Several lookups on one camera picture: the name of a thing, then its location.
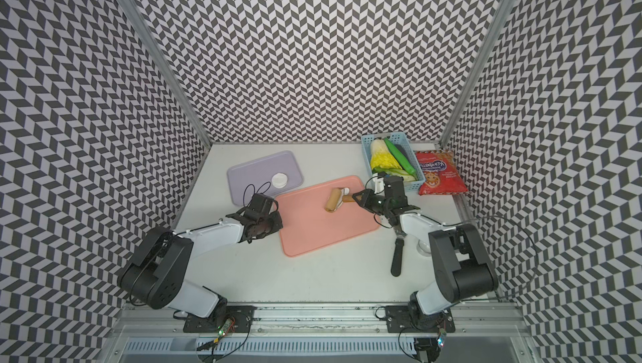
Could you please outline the pink tray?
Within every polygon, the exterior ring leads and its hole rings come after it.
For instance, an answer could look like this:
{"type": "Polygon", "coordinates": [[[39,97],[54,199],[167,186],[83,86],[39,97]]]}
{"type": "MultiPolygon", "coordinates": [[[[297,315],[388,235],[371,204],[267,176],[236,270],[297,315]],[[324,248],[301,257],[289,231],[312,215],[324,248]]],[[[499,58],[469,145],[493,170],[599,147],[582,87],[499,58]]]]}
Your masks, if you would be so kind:
{"type": "Polygon", "coordinates": [[[357,176],[348,176],[276,197],[284,224],[279,236],[286,256],[299,257],[379,228],[373,215],[355,202],[344,202],[328,212],[325,207],[336,189],[352,194],[364,190],[364,183],[357,176]]]}

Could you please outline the wooden dough roller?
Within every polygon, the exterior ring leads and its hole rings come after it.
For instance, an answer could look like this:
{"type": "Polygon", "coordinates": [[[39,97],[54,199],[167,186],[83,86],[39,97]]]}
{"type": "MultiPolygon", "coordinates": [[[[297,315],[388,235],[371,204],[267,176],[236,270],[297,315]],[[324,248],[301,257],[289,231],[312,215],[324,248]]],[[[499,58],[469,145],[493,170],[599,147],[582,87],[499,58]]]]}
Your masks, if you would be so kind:
{"type": "Polygon", "coordinates": [[[344,187],[335,187],[331,190],[329,199],[324,206],[326,212],[336,212],[344,203],[354,202],[352,194],[349,195],[343,194],[344,187]]]}

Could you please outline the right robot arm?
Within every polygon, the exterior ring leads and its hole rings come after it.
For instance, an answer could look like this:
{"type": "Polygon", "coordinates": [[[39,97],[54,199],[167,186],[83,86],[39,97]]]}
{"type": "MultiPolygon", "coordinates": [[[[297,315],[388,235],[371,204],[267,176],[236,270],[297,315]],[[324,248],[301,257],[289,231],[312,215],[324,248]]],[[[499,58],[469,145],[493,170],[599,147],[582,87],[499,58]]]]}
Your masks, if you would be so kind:
{"type": "Polygon", "coordinates": [[[424,214],[409,203],[400,177],[383,177],[382,186],[380,192],[366,188],[351,198],[367,212],[385,218],[394,230],[393,276],[401,275],[407,236],[417,239],[431,257],[434,281],[411,294],[408,326],[418,331],[443,329],[452,306],[498,288],[496,269],[474,224],[446,224],[424,214]]]}

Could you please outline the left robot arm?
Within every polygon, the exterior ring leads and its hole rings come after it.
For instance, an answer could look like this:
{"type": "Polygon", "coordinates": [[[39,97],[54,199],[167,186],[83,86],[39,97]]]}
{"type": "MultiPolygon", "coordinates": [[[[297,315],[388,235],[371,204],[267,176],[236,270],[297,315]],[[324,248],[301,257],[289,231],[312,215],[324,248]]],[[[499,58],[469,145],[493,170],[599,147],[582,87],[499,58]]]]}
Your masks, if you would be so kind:
{"type": "Polygon", "coordinates": [[[119,271],[117,285],[152,309],[170,307],[201,319],[220,321],[227,299],[205,285],[186,279],[196,257],[223,247],[248,243],[284,227],[279,203],[262,193],[217,222],[183,232],[157,227],[145,235],[119,271]]]}

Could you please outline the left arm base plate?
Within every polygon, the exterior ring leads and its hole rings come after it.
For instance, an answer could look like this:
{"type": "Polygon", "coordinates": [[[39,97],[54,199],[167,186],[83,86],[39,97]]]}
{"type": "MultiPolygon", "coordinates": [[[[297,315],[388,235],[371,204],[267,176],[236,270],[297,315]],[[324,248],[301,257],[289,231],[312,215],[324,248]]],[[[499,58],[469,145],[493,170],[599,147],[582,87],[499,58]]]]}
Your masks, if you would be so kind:
{"type": "Polygon", "coordinates": [[[249,304],[227,306],[226,309],[215,310],[210,317],[200,318],[189,314],[184,322],[184,333],[215,334],[227,320],[233,321],[234,333],[249,333],[252,326],[256,307],[249,304]]]}

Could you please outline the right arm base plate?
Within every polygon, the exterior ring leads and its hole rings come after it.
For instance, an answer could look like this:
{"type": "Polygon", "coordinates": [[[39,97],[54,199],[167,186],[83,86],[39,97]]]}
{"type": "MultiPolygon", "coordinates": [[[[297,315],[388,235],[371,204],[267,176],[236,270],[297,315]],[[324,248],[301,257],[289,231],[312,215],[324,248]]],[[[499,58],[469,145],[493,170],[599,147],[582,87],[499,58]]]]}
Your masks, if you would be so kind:
{"type": "Polygon", "coordinates": [[[383,307],[387,330],[389,333],[434,333],[439,330],[447,334],[454,333],[456,326],[450,309],[436,314],[423,314],[420,310],[411,309],[408,305],[385,305],[383,307]]]}

